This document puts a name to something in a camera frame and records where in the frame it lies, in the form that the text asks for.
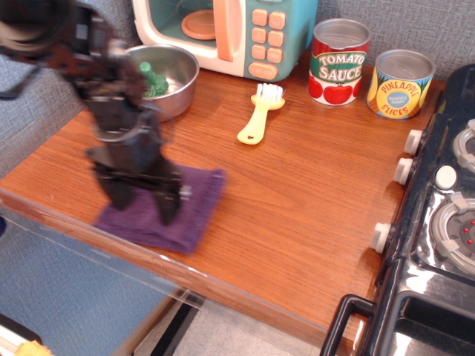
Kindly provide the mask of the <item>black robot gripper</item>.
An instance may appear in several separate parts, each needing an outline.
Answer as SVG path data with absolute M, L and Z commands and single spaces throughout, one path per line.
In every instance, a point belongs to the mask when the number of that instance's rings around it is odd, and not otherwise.
M 141 124 L 129 131 L 96 131 L 101 146 L 89 148 L 98 183 L 112 205 L 124 211 L 134 189 L 154 195 L 163 225 L 169 225 L 181 205 L 183 172 L 162 151 L 158 127 Z

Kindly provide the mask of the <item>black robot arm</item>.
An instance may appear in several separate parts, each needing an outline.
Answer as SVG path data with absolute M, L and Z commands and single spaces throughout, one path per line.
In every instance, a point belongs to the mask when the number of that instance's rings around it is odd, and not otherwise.
M 182 174 L 161 152 L 165 114 L 144 100 L 145 77 L 106 20 L 76 1 L 3 1 L 1 53 L 32 66 L 1 98 L 16 99 L 41 69 L 56 70 L 95 119 L 102 145 L 87 156 L 114 207 L 126 209 L 137 189 L 147 190 L 162 222 L 171 223 L 181 205 Z

